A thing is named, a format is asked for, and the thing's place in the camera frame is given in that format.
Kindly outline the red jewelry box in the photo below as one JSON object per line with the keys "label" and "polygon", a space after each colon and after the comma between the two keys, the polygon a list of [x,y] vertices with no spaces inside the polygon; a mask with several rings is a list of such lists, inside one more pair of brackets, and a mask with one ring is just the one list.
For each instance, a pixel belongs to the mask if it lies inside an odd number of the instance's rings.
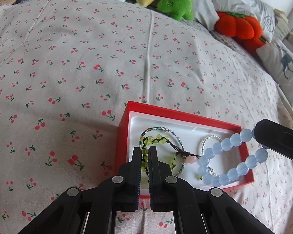
{"label": "red jewelry box", "polygon": [[[241,126],[236,124],[129,101],[118,126],[115,171],[118,171],[122,164],[131,161],[134,147],[138,147],[140,135],[150,127],[165,127],[172,130],[180,138],[185,151],[196,155],[201,155],[203,140],[206,137],[213,135],[225,139],[242,131]],[[173,154],[176,151],[169,145],[160,144],[156,147],[159,161],[171,164]],[[244,162],[248,156],[247,145],[242,143],[239,147],[216,155],[211,160],[210,167],[216,174],[222,175],[237,167],[239,163]],[[205,185],[199,179],[198,168],[197,162],[191,164],[186,161],[185,168],[178,177],[186,180],[194,188],[207,191],[211,185]],[[246,176],[240,177],[237,181],[226,186],[221,186],[221,188],[225,189],[226,192],[234,191],[234,189],[252,184],[254,181],[254,174],[250,170]],[[143,172],[141,174],[140,196],[143,198],[149,197],[148,176]]]}

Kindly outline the deer print pillow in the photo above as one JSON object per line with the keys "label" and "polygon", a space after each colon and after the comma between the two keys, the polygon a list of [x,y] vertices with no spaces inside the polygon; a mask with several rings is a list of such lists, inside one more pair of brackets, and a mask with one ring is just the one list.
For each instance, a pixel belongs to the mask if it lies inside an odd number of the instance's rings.
{"label": "deer print pillow", "polygon": [[282,41],[274,38],[258,48],[256,54],[293,107],[293,53]]}

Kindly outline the orange pumpkin plush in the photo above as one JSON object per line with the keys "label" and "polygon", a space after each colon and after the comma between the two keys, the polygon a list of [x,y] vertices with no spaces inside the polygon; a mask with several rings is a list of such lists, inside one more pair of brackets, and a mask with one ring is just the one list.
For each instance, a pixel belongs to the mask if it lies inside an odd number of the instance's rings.
{"label": "orange pumpkin plush", "polygon": [[250,54],[266,44],[260,22],[253,16],[233,12],[217,12],[217,32],[234,38]]}

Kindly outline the cherry print bedsheet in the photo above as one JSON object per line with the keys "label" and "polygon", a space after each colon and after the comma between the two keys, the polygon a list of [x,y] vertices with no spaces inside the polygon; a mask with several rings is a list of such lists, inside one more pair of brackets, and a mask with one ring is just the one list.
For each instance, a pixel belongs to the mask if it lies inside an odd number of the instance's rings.
{"label": "cherry print bedsheet", "polygon": [[64,190],[115,171],[129,101],[251,129],[293,129],[261,65],[196,22],[109,0],[0,7],[0,233],[18,233]]}

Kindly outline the grey patterned pillow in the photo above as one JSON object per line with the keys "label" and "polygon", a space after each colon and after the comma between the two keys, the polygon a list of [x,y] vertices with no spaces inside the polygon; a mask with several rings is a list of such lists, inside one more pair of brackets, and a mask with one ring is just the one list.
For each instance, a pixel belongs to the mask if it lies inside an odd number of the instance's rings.
{"label": "grey patterned pillow", "polygon": [[209,31],[219,19],[217,12],[233,12],[253,16],[258,19],[263,30],[263,38],[271,42],[275,32],[274,9],[261,0],[193,0],[194,19]]}

